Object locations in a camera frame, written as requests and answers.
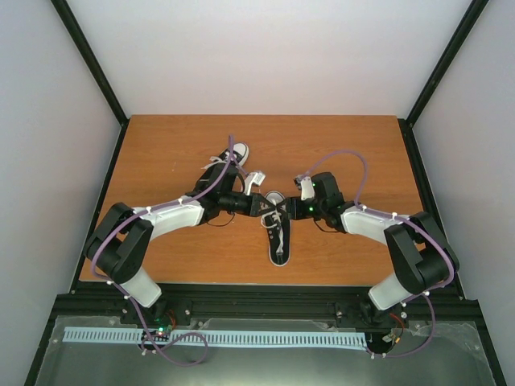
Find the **white lace of sneaker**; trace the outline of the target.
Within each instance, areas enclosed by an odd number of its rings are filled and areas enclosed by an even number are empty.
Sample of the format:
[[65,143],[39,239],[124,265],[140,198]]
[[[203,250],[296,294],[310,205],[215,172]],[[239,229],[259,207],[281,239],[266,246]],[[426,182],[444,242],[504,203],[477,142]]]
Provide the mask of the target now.
[[[236,152],[233,154],[234,159],[230,161],[233,165],[243,166],[243,164],[246,162],[248,158],[248,154],[241,154],[239,152]],[[212,156],[209,159],[209,162],[207,165],[203,167],[204,170],[209,169],[212,166],[215,166],[217,164],[225,164],[229,160],[229,151],[226,150],[225,152],[221,153],[218,156]]]
[[282,205],[276,210],[261,217],[261,226],[266,229],[269,241],[269,252],[273,258],[283,257],[288,249],[290,222]]

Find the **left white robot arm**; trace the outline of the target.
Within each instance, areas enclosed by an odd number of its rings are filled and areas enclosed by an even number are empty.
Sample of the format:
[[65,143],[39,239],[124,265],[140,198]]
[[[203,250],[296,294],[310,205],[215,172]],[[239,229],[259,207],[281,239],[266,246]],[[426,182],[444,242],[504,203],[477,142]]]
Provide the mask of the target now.
[[142,267],[149,243],[181,228],[207,223],[221,211],[259,217],[271,213],[274,205],[252,186],[260,186],[266,175],[249,173],[242,191],[233,185],[240,177],[236,166],[210,166],[194,189],[179,199],[154,207],[114,204],[87,239],[83,255],[119,285],[123,293],[139,303],[138,312],[149,323],[159,323],[167,314],[162,290]]

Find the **black canvas sneaker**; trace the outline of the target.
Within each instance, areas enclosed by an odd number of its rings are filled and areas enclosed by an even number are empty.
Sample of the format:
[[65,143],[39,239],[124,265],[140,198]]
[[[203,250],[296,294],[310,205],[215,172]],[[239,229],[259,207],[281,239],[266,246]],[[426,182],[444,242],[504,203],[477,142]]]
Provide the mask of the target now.
[[208,181],[209,171],[216,165],[224,165],[229,162],[235,166],[245,177],[247,176],[246,170],[243,168],[249,158],[249,146],[245,142],[237,142],[233,145],[233,156],[230,157],[230,150],[226,148],[221,154],[212,156],[207,165],[203,167],[204,173],[198,179],[199,183]]
[[261,217],[269,241],[269,258],[273,265],[283,267],[290,260],[291,221],[286,213],[286,197],[278,191],[269,191],[265,198],[275,209]]

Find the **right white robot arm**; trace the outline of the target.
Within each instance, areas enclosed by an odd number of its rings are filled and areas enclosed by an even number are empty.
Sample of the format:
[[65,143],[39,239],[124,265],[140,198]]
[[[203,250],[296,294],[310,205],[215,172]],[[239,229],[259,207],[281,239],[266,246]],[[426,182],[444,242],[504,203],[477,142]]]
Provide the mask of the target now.
[[405,216],[346,201],[329,172],[299,175],[294,181],[300,196],[287,200],[291,219],[323,220],[336,232],[363,236],[388,248],[393,273],[368,291],[375,309],[388,310],[454,280],[459,261],[431,214]]

